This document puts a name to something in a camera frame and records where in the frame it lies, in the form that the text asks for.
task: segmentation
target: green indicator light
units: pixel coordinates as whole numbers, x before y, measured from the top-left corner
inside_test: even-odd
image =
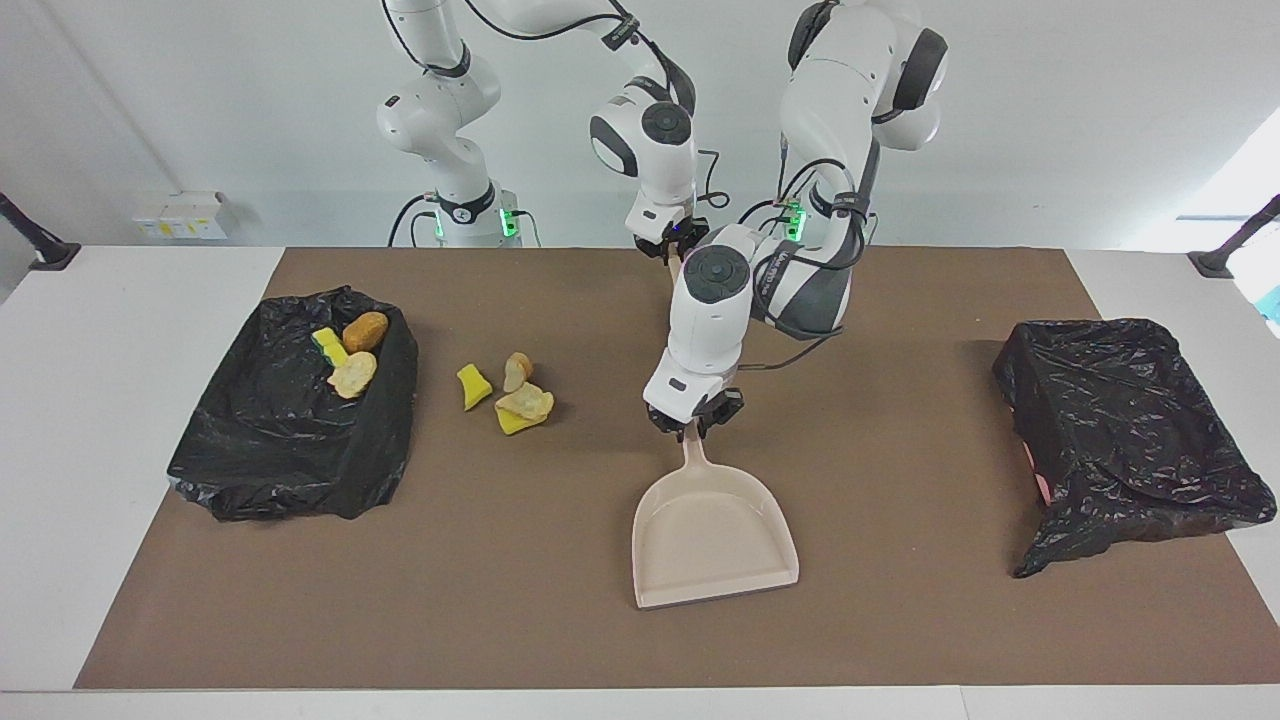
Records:
[[[511,217],[511,213],[502,208],[498,209],[498,213],[502,215],[502,234],[516,237],[516,233],[520,232],[520,223],[516,222],[516,218]]]
[[[800,242],[800,234],[804,233],[804,222],[808,217],[809,213],[805,213],[799,202],[791,202],[787,206],[787,240]]]

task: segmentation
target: wall socket panel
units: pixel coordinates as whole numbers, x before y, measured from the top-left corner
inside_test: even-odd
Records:
[[[227,240],[230,214],[219,192],[183,192],[143,205],[133,224],[148,240]]]

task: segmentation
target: dustpan handle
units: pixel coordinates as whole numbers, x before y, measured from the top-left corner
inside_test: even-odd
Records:
[[[703,451],[703,438],[698,436],[696,420],[685,428],[685,466],[710,465],[707,454]]]

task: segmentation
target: food scrap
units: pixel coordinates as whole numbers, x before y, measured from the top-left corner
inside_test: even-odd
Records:
[[[534,361],[524,352],[512,352],[503,370],[502,392],[516,392],[534,377]]]
[[[481,400],[493,395],[493,386],[480,374],[475,363],[458,370],[458,379],[462,380],[462,410],[475,407]]]
[[[311,333],[311,342],[320,350],[324,359],[329,361],[329,365],[342,368],[347,364],[347,350],[342,346],[338,333],[333,332],[333,328],[320,328]]]
[[[554,406],[556,396],[532,383],[520,386],[516,392],[494,404],[498,424],[508,436],[545,423]]]
[[[378,372],[378,359],[371,352],[355,352],[347,363],[334,369],[329,375],[329,384],[343,398],[353,400],[365,392],[375,372]]]
[[[347,352],[367,352],[387,336],[390,322],[381,313],[365,313],[342,331],[342,345]]]

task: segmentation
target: yellow sponge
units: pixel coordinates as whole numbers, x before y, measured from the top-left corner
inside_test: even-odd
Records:
[[[342,346],[342,341],[338,340],[338,333],[333,332],[333,328],[320,328],[311,333],[311,342],[334,368],[342,368],[347,364],[347,348]]]
[[[462,410],[471,410],[477,402],[493,395],[493,386],[484,379],[475,363],[458,370],[458,379],[462,380]]]
[[[530,420],[529,418],[521,418],[511,410],[503,410],[502,407],[494,406],[498,411],[498,424],[502,425],[502,432],[513,436],[520,430],[531,428],[534,425],[540,425],[547,421],[547,415],[538,418],[536,420]]]

